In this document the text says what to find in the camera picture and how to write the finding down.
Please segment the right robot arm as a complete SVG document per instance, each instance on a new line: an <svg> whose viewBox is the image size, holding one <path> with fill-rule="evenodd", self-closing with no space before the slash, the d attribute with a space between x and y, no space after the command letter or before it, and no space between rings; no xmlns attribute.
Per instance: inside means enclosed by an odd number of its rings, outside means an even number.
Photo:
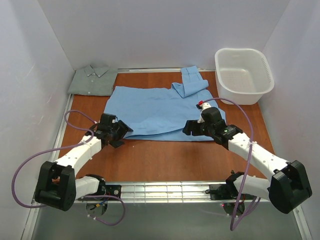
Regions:
<svg viewBox="0 0 320 240"><path fill-rule="evenodd" d="M236 198L239 192L269 200L284 214L288 214L312 196L312 188L305 166L280 158L261 147L237 126L227 125L218 108L209 103L196 106L198 120L187 120L182 132L187 136L206 136L257 168L264 178L232 173L225 184L211 191L217 196Z"/></svg>

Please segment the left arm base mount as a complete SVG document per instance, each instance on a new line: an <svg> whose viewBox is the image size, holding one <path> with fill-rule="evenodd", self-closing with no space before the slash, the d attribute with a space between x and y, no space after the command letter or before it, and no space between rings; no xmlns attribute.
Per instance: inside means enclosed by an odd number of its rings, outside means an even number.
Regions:
<svg viewBox="0 0 320 240"><path fill-rule="evenodd" d="M112 198L111 196L120 199L121 198L121 193L122 193L122 186L119 185L119 184L116 184L116 185L105 185L105 186L102 187L102 193L104 195L108 195L108 197L103 197L102 198L104 201L115 201L116 199Z"/></svg>

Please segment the light blue long sleeve shirt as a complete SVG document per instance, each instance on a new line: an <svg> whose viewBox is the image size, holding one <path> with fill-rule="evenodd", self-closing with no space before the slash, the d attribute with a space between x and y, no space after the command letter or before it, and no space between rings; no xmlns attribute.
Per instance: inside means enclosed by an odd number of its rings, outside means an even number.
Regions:
<svg viewBox="0 0 320 240"><path fill-rule="evenodd" d="M117 86L106 103L104 112L115 115L133 131L124 137L131 140L205 142L208 136L185 135L188 120L199 120L196 105L208 100L217 103L208 91L209 82L203 79L196 66L182 68L182 83L173 82L170 88L133 88Z"/></svg>

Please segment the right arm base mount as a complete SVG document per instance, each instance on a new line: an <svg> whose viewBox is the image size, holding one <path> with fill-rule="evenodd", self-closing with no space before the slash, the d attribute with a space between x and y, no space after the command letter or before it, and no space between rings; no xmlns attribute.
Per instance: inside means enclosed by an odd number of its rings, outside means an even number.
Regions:
<svg viewBox="0 0 320 240"><path fill-rule="evenodd" d="M205 190L211 200L231 200L232 196L226 184L210 184Z"/></svg>

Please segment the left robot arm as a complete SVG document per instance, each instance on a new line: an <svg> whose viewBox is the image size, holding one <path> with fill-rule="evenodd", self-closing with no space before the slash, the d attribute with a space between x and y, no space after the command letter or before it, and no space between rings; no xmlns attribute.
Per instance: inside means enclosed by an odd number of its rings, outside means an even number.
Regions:
<svg viewBox="0 0 320 240"><path fill-rule="evenodd" d="M103 177L88 174L77 179L80 169L99 153L105 146L118 148L124 144L123 138L132 132L127 124L113 114L102 114L81 141L69 152L54 162L46 161L40 167L34 199L62 211L71 208L74 201L92 196L101 198L106 194Z"/></svg>

